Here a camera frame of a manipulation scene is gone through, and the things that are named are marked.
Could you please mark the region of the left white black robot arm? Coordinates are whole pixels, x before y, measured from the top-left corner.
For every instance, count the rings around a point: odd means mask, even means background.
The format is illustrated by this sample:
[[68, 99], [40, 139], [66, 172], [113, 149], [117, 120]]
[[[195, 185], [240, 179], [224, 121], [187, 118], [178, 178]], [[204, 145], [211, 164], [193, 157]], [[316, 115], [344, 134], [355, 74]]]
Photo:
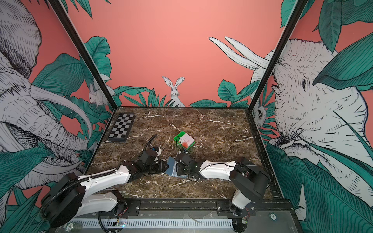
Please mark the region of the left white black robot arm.
[[42, 199], [40, 218], [52, 228], [57, 228], [84, 214], [125, 213], [127, 202], [120, 192], [114, 190], [100, 194], [100, 191], [132, 182], [143, 175], [165, 173], [169, 165], [159, 159], [160, 154], [161, 149], [155, 147], [144, 150], [137, 160], [121, 162], [111, 170], [92, 175], [65, 175]]

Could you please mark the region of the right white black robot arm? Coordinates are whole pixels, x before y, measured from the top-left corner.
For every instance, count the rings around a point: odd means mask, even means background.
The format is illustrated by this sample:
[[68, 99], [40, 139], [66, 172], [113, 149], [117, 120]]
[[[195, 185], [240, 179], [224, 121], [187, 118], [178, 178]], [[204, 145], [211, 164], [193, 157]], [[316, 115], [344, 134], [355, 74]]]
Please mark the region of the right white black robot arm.
[[229, 211], [239, 216], [247, 212], [254, 203], [261, 203], [266, 189], [270, 186], [269, 174], [260, 166], [255, 165], [245, 157], [239, 157], [231, 162], [196, 161], [188, 153], [180, 153], [176, 158], [169, 157], [169, 168], [166, 174], [185, 178], [191, 181], [220, 179], [231, 181], [236, 187], [229, 201]]

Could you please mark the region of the white red credit card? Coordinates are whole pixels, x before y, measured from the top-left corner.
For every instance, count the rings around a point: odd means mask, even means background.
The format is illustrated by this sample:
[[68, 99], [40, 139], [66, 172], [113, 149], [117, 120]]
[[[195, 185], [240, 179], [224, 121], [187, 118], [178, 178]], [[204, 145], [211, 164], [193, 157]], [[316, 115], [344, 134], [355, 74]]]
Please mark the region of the white red credit card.
[[184, 133], [183, 135], [179, 136], [179, 143], [183, 148], [188, 149], [195, 143], [195, 139], [189, 134]]

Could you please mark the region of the blue card holder wallet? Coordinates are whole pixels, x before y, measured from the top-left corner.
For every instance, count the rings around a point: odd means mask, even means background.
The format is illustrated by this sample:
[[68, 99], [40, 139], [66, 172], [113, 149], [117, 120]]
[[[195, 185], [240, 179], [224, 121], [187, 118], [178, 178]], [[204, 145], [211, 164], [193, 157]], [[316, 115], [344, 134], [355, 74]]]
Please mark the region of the blue card holder wallet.
[[169, 175], [169, 176], [172, 176], [172, 177], [176, 177], [176, 178], [183, 178], [183, 179], [187, 179], [187, 175], [178, 175], [177, 174], [177, 162], [174, 158], [172, 157], [169, 157], [168, 160], [167, 160], [167, 165], [169, 166], [167, 168], [167, 170], [164, 172], [165, 174]]

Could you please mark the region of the green card tray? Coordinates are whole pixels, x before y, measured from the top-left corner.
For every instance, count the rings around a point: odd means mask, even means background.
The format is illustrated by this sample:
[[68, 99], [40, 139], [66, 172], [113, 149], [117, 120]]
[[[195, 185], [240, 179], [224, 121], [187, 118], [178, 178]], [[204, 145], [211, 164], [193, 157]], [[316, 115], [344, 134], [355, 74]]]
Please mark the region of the green card tray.
[[195, 139], [184, 131], [181, 131], [175, 138], [174, 141], [177, 145], [185, 149], [190, 149], [195, 144]]

